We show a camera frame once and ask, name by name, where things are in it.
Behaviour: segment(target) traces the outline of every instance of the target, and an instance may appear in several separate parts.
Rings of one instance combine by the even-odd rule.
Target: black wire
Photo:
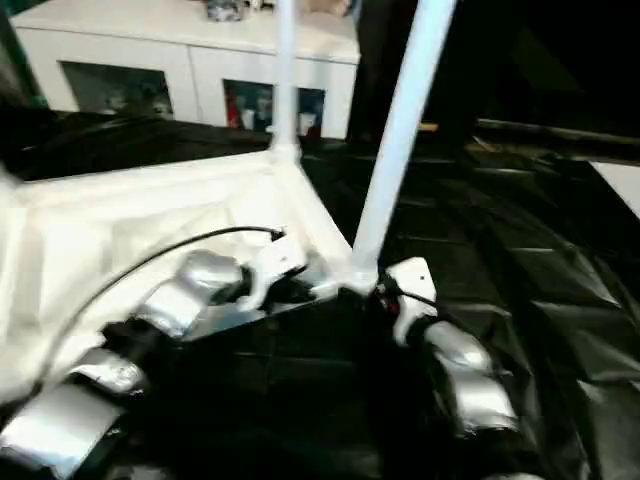
[[[442,308],[441,306],[439,306],[433,300],[429,300],[428,298],[423,297],[422,295],[418,295],[417,293],[409,293],[409,292],[405,292],[404,290],[400,290],[400,289],[397,289],[395,293],[397,293],[398,295],[404,295],[405,297],[413,298],[413,299],[418,300],[419,302],[422,302],[422,303],[426,303],[430,307],[433,307],[433,308],[436,308],[436,309],[437,308]]]
[[[82,315],[85,313],[85,311],[91,305],[93,305],[93,303],[96,300],[98,300],[105,293],[107,293],[109,290],[111,290],[115,285],[120,283],[122,280],[124,280],[126,277],[131,275],[136,270],[139,270],[140,268],[144,267],[148,263],[154,261],[155,259],[157,259],[157,258],[159,258],[159,257],[161,257],[161,256],[163,256],[163,255],[165,255],[165,254],[167,254],[167,253],[169,253],[169,252],[171,252],[173,250],[177,250],[180,247],[184,247],[186,245],[190,245],[192,243],[196,243],[196,242],[199,242],[201,240],[205,240],[207,238],[217,237],[217,236],[220,236],[220,235],[227,235],[227,234],[230,234],[230,233],[237,233],[237,232],[264,232],[264,233],[269,233],[269,234],[271,234],[271,241],[278,240],[279,238],[282,238],[284,236],[284,232],[282,232],[280,230],[275,230],[273,228],[267,228],[267,227],[243,226],[243,227],[221,228],[221,229],[218,229],[218,230],[212,230],[210,232],[201,233],[199,235],[195,235],[195,236],[189,237],[189,238],[187,238],[185,240],[181,240],[180,242],[177,242],[177,243],[174,243],[173,245],[169,245],[168,247],[162,248],[162,249],[158,250],[157,252],[154,252],[154,253],[142,258],[141,260],[139,260],[138,262],[134,263],[133,265],[129,266],[124,271],[122,271],[117,277],[111,279],[110,281],[105,283],[102,287],[100,287],[100,289],[97,292],[95,292],[86,302],[84,302],[82,304],[82,306],[76,311],[76,313],[74,313],[69,318],[67,323],[62,327],[62,330],[60,330],[60,332],[56,336],[55,340],[51,344],[51,347],[49,347],[49,351],[47,352],[47,357],[44,360],[44,364],[42,366],[42,369],[40,370],[40,374],[38,375],[38,378],[36,379],[36,381],[35,381],[35,383],[33,385],[33,389],[31,390],[31,395],[32,396],[36,395],[42,390],[42,387],[44,386],[44,382],[47,379],[47,377],[49,376],[49,374],[51,373],[51,369],[53,368],[54,361],[58,357],[60,348],[62,347],[64,341],[69,336],[69,334],[76,328],[76,326],[78,325],[78,322],[82,318]]]
[[[404,295],[405,297],[413,298],[415,300],[418,300],[419,302],[422,302],[426,305],[429,305],[430,307],[435,308],[437,313],[435,315],[427,314],[426,315],[427,317],[445,320],[458,327],[462,325],[458,317],[455,316],[453,313],[451,313],[451,311],[449,311],[449,309],[442,304],[434,302],[433,300],[429,300],[428,298],[423,297],[422,295],[418,295],[417,293],[405,292],[397,285],[393,286],[389,291],[397,295]]]

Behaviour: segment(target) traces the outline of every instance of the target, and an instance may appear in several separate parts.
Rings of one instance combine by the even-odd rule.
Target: white metal frame
[[[0,244],[4,271],[0,299],[15,293],[12,301],[0,302],[4,309],[0,311],[0,341],[6,339],[10,315],[27,324],[31,321],[27,328],[37,340],[1,345],[0,364],[11,363],[14,368],[0,369],[0,401],[29,387],[61,319],[77,307],[69,305],[69,299],[85,290],[88,294],[89,287],[94,287],[86,276],[100,268],[101,246],[107,242],[109,248],[109,229],[114,221],[144,222],[149,215],[164,212],[169,216],[163,219],[171,227],[169,217],[176,209],[211,210],[215,195],[224,200],[225,192],[235,189],[241,201],[228,209],[229,215],[216,217],[214,223],[218,223],[208,228],[229,226],[229,222],[285,227],[324,261],[327,280],[321,297],[336,295],[341,285],[369,293],[377,281],[378,256],[454,6],[455,0],[419,2],[353,252],[298,162],[292,71],[295,0],[278,1],[276,131],[268,150],[80,178],[0,184],[0,199],[5,200],[0,215],[3,227],[11,232],[9,241]],[[29,280],[26,288],[16,288],[14,279],[7,277],[25,269],[29,273],[26,278],[33,281]],[[161,275],[151,274],[154,281]],[[103,310],[118,310],[123,302],[112,298]],[[95,321],[89,324],[95,337],[101,325]],[[90,346],[86,340],[79,341],[75,353]]]

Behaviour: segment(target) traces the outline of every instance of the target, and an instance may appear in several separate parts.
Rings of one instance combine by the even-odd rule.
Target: white pole
[[[297,89],[294,83],[296,0],[278,0],[278,57],[275,88],[275,135],[273,146],[278,155],[297,151]]]
[[[363,290],[377,281],[378,257],[391,221],[456,0],[419,0],[353,246]]]

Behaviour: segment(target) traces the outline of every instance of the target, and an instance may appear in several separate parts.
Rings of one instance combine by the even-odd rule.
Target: wrinkled plastic
[[[155,120],[12,118],[0,150],[23,179],[268,141]],[[304,152],[352,241],[375,148]],[[489,348],[551,478],[640,478],[640,224],[588,164],[417,147],[382,262],[416,255],[438,300]],[[339,301],[185,349],[156,392],[150,419],[163,420],[149,421],[145,454],[179,478],[431,478],[443,454],[419,443],[414,399],[401,373],[387,371],[396,359],[371,351],[370,327]]]

